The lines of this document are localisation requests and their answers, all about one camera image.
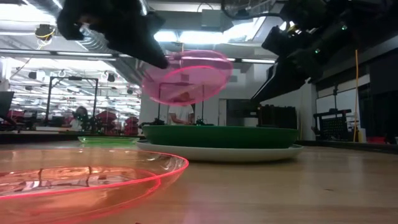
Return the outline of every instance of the black cable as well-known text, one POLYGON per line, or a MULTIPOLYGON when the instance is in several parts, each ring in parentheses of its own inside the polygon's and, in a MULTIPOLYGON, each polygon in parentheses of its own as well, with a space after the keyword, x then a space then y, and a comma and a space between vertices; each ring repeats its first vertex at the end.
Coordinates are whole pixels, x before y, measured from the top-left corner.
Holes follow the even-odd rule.
POLYGON ((225 9, 225 1, 226 0, 221 0, 221 10, 223 11, 223 13, 231 18, 231 19, 235 19, 235 20, 246 20, 246 19, 253 19, 253 18, 257 18, 257 17, 263 17, 263 16, 269 16, 269 17, 279 17, 281 18, 283 21, 286 21, 282 15, 280 15, 279 13, 274 13, 274 12, 265 12, 265 13, 261 13, 261 14, 257 14, 257 15, 252 15, 252 16, 234 16, 231 15, 226 9, 225 9))

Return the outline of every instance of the yellow cable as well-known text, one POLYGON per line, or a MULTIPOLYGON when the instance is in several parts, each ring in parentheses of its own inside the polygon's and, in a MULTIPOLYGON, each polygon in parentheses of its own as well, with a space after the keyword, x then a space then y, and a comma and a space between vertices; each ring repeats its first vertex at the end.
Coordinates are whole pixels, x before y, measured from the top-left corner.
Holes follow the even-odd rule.
POLYGON ((358 75, 359 75, 359 67, 358 67, 358 50, 355 50, 355 65, 356 65, 356 87, 355 87, 355 112, 354 112, 354 139, 356 139, 356 107, 358 105, 358 75))
POLYGON ((46 35, 43 35, 43 36, 36 35, 36 37, 38 37, 38 38, 49 37, 49 36, 53 35, 54 32, 55 32, 55 29, 54 29, 51 33, 49 33, 49 34, 46 34, 46 35))

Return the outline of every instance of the green bowl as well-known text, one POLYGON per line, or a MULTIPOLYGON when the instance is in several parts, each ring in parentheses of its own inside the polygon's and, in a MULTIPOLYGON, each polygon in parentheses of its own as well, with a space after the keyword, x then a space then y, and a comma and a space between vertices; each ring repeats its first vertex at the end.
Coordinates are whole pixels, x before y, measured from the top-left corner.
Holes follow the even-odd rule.
POLYGON ((235 149, 285 149, 296 140, 296 129, 230 126, 143 126, 151 144, 235 149))

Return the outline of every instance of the metal frame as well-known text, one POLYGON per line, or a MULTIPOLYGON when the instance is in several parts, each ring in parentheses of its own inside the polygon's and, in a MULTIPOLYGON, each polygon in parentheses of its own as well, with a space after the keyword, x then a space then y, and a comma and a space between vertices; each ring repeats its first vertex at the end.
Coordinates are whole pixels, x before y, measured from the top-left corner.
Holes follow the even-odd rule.
POLYGON ((98 79, 97 78, 83 78, 83 77, 50 77, 49 84, 49 96, 47 98, 47 108, 45 110, 45 124, 49 121, 49 113, 50 113, 50 100, 51 100, 51 90, 53 87, 56 87, 58 83, 64 79, 72 80, 72 81, 82 81, 82 80, 94 80, 95 81, 95 92, 94 92, 94 106, 93 106, 93 116, 95 116, 95 109, 97 104, 97 92, 98 92, 98 79), (58 79, 58 82, 52 85, 52 80, 58 79))

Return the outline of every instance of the black machine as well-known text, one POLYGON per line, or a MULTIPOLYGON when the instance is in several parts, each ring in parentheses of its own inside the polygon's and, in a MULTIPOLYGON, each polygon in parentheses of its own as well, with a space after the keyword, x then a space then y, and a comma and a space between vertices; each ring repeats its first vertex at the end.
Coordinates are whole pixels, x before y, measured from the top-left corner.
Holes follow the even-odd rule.
POLYGON ((80 29, 104 34, 108 47, 159 68, 168 61, 154 34, 165 21, 139 0, 66 0, 58 19, 58 31, 67 40, 83 40, 80 29))
MULTIPOLYGON (((255 102, 320 79, 324 66, 344 48, 364 50, 398 31, 397 0, 252 2, 269 8, 257 11, 249 7, 250 1, 221 0, 221 10, 236 20, 276 16, 286 22, 285 30, 273 27, 262 44, 279 58, 264 74, 267 81, 252 97, 255 102), (275 4, 283 4, 280 12, 270 12, 275 4)), ((66 0, 57 20, 60 33, 68 40, 83 39, 80 28, 89 24, 90 29, 104 34, 109 48, 166 68, 165 55, 153 37, 163 23, 145 0, 66 0)))
POLYGON ((297 90, 307 80, 320 79, 325 65, 344 48, 364 50, 398 31, 397 26, 390 26, 398 22, 396 0, 274 1, 284 4, 279 13, 251 14, 248 9, 235 15, 229 14, 227 2, 223 0, 221 8, 234 19, 277 16, 286 22, 285 30, 273 27, 262 44, 279 58, 252 97, 255 102, 297 90))
POLYGON ((13 91, 0 91, 0 118, 7 122, 7 124, 0 124, 0 131, 13 131, 17 128, 15 121, 7 117, 13 97, 13 91))

